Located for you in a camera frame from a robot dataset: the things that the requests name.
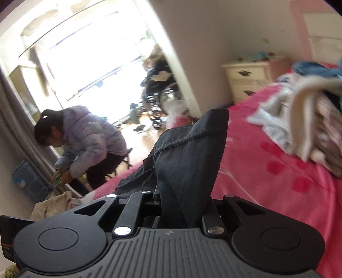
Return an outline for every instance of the woman's hand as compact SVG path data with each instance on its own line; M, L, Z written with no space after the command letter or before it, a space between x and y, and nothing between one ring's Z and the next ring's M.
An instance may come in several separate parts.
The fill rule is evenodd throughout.
M62 176L62 180L61 180L61 186L64 186L65 184L68 184L69 182L71 182L74 178L71 176L71 172L70 170L66 171L63 176Z
M55 174L52 176L50 184L54 184L56 182L56 180L60 179L62 177L62 171L61 170L57 170L55 172Z

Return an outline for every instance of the person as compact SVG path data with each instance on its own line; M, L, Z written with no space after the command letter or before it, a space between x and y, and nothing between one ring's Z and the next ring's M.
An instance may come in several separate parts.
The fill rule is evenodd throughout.
M51 183L61 177L61 185L69 184L81 195L88 190L76 178L87 174L90 186L98 188L127 152L121 132L106 119L91 114L85 106L43 111L34 133L40 145L63 146Z

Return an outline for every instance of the drawer handle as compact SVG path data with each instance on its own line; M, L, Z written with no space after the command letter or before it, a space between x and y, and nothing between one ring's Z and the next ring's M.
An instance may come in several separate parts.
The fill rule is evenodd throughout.
M242 76L249 76L251 74L251 72L248 71L240 71L239 74L241 74Z
M245 90L244 93L248 96L251 96L252 94L255 94L255 92L251 91L251 90Z

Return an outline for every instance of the pink frame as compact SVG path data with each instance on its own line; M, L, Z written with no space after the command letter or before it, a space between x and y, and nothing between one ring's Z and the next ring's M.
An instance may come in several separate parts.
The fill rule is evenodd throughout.
M324 0L296 0L290 2L290 11L297 26L302 59L311 61L312 51L309 41L309 33L306 28L303 14L306 13L336 13L336 11Z

